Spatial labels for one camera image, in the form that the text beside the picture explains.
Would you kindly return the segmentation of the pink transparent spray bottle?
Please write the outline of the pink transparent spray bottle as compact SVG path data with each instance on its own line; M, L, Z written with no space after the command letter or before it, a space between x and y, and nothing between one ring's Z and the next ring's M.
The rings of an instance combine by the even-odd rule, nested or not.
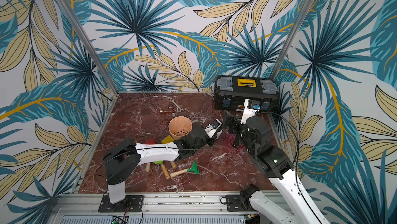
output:
M225 143L227 146L237 149L240 145L240 135L226 133Z

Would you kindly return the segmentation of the yellow toy shovel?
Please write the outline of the yellow toy shovel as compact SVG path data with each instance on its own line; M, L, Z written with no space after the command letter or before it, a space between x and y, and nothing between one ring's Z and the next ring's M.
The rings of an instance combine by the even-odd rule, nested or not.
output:
M171 142L174 142L174 139L173 139L172 136L167 136L166 138L164 138L164 139L161 141L162 144L168 144L168 143L171 143Z

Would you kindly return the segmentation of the red toy shovel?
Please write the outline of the red toy shovel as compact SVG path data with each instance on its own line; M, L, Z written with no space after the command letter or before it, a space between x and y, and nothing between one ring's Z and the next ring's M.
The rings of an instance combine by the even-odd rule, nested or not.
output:
M150 140L146 140L145 141L145 145L155 145L156 144L156 140L155 139L150 139Z

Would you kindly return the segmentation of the bright green toy trowel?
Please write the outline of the bright green toy trowel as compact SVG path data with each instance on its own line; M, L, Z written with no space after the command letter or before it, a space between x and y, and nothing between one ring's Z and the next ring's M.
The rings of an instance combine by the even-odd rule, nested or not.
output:
M163 161L157 161L157 162L154 162L154 164L160 166L160 168L161 168L166 180L169 180L171 178L170 174L168 173L168 170L167 170L166 166L163 163Z

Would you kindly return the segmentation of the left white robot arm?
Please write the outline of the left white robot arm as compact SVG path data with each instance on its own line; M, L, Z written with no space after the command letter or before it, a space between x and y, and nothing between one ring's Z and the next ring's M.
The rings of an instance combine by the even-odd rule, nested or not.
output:
M212 146L221 133L220 127L209 125L207 128L195 126L189 134L165 144L142 144L125 139L103 158L109 202L117 204L125 200L125 181L137 166L187 159L202 147Z

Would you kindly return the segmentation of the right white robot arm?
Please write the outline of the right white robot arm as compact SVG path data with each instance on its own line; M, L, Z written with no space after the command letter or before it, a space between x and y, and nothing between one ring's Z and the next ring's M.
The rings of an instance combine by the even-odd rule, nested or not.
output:
M236 136L238 143L246 148L253 163L277 188L288 204L286 211L256 186L250 185L240 192L245 208L253 209L274 224L327 224L329 221L314 203L286 153L271 142L271 128L266 121L253 112L243 117L225 112L223 128Z

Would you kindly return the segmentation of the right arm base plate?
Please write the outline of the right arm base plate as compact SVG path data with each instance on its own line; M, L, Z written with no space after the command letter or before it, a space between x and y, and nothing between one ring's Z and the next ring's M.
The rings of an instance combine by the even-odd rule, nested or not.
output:
M228 212L257 212L251 203L250 198L243 195L226 195L226 206Z

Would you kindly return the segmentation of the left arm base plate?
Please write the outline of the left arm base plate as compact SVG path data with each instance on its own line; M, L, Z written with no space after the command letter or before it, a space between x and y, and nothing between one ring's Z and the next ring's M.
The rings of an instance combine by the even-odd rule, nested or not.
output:
M99 213L138 213L142 210L143 195L127 195L124 200L112 204L108 195L102 196L98 212Z

